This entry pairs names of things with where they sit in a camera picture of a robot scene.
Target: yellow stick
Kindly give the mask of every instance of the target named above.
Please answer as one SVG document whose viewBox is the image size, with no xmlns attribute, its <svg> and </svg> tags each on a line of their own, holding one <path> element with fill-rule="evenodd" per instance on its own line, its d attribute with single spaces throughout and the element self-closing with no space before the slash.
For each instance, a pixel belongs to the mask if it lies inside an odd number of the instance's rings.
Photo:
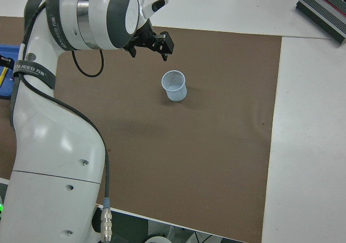
<svg viewBox="0 0 346 243">
<path fill-rule="evenodd" d="M 0 76 L 0 85 L 2 85 L 3 80 L 5 79 L 6 73 L 8 71 L 8 67 L 4 67 L 4 69 L 2 70 L 1 76 Z"/>
</svg>

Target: blue container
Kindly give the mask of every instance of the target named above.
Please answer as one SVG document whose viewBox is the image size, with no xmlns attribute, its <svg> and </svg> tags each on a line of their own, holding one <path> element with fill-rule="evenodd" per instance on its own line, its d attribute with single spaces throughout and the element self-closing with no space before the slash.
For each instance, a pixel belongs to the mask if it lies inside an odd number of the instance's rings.
<svg viewBox="0 0 346 243">
<path fill-rule="evenodd" d="M 13 58 L 17 61 L 19 54 L 19 46 L 15 45 L 2 45 L 0 44 L 0 54 L 6 58 Z M 2 73 L 4 67 L 0 66 L 0 74 Z M 6 76 L 0 86 L 0 98 L 10 99 L 13 90 L 13 70 L 8 69 Z"/>
</svg>

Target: white plastic cup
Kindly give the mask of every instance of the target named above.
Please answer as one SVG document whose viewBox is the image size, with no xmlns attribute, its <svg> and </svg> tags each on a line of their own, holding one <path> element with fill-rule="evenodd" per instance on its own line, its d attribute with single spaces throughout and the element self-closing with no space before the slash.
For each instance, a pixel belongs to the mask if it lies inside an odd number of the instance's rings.
<svg viewBox="0 0 346 243">
<path fill-rule="evenodd" d="M 171 70 L 164 74 L 161 84 L 166 90 L 168 98 L 173 102 L 183 100 L 188 93 L 185 85 L 185 76 L 178 70 Z"/>
</svg>

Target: white robotic arm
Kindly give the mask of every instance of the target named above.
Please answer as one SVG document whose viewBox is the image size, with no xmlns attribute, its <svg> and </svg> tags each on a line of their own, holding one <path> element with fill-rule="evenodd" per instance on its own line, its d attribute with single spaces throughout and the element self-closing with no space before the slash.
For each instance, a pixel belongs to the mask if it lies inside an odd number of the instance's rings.
<svg viewBox="0 0 346 243">
<path fill-rule="evenodd" d="M 17 154 L 0 222 L 1 243 L 111 240 L 107 193 L 101 237 L 91 227 L 108 162 L 104 141 L 85 116 L 54 98 L 57 61 L 69 50 L 124 48 L 135 57 L 135 46 L 166 60 L 174 44 L 167 32 L 153 32 L 149 17 L 167 2 L 28 1 L 14 70 Z"/>
</svg>

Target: cardboard sheet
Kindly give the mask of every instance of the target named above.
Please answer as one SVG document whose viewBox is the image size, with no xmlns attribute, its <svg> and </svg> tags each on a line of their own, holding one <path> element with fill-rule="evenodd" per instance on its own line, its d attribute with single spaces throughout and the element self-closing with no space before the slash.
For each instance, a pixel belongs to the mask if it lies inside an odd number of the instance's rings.
<svg viewBox="0 0 346 243">
<path fill-rule="evenodd" d="M 0 18 L 0 43 L 18 44 L 21 18 Z M 90 79 L 69 52 L 59 59 L 55 96 L 101 131 L 111 161 L 111 205 L 246 242 L 261 242 L 281 37 L 167 30 L 174 54 L 104 51 Z M 96 73 L 97 51 L 78 51 Z M 161 87 L 182 71 L 187 97 L 171 102 Z M 15 135 L 0 101 L 0 177 L 9 179 Z M 99 194 L 102 200 L 103 185 Z"/>
</svg>

